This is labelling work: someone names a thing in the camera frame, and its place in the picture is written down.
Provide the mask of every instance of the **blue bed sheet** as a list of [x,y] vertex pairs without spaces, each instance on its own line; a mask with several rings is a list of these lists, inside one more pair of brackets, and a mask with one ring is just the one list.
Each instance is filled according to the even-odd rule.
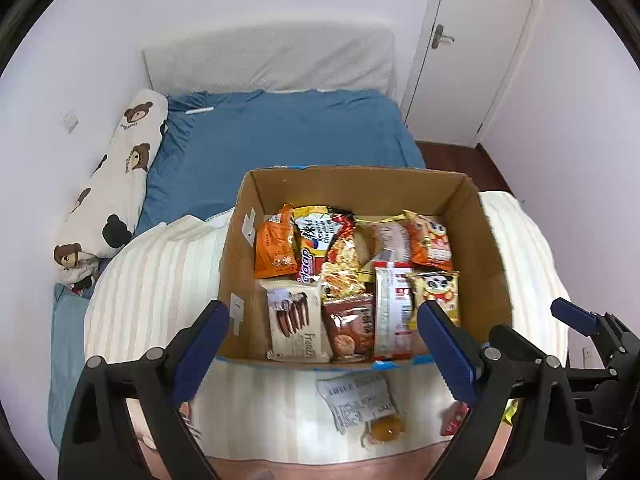
[[255,168],[424,168],[398,106],[374,90],[194,92],[169,97],[168,105],[168,131],[148,173],[136,234],[233,207],[242,177]]
[[49,434],[60,448],[76,384],[84,368],[84,314],[89,300],[59,283],[53,291]]

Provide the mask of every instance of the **wooden floor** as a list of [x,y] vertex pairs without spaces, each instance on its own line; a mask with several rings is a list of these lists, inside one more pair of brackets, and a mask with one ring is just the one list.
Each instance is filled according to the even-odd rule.
[[466,173],[480,191],[497,190],[511,193],[500,171],[480,144],[476,148],[420,140],[416,144],[430,170]]

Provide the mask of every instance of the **cardboard box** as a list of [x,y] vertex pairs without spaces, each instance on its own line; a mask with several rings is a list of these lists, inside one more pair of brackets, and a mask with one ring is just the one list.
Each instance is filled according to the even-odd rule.
[[[363,217],[388,217],[404,209],[438,216],[448,229],[454,267],[460,272],[462,326],[478,342],[484,342],[493,325],[511,324],[502,259],[478,190],[468,176],[356,166],[269,168],[244,176],[226,236],[219,299],[229,306],[232,319],[219,356],[273,367],[371,367],[371,363],[283,364],[267,360],[270,328],[266,293],[254,279],[254,242],[260,224],[284,203],[296,207],[331,205]],[[418,354],[426,352],[421,344],[414,347]]]

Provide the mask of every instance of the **white door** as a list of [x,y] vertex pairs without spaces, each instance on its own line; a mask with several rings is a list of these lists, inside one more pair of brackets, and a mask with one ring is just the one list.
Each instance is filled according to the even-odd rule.
[[415,139],[475,145],[531,1],[440,0],[435,25],[441,27],[433,27],[406,118]]

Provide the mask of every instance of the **bear print body pillow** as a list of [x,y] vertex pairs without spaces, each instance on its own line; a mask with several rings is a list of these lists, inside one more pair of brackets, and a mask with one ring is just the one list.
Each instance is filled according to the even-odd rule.
[[166,117],[166,98],[148,89],[139,91],[124,112],[56,240],[53,259],[60,283],[90,285],[86,281],[97,277],[98,260],[114,257],[131,240]]

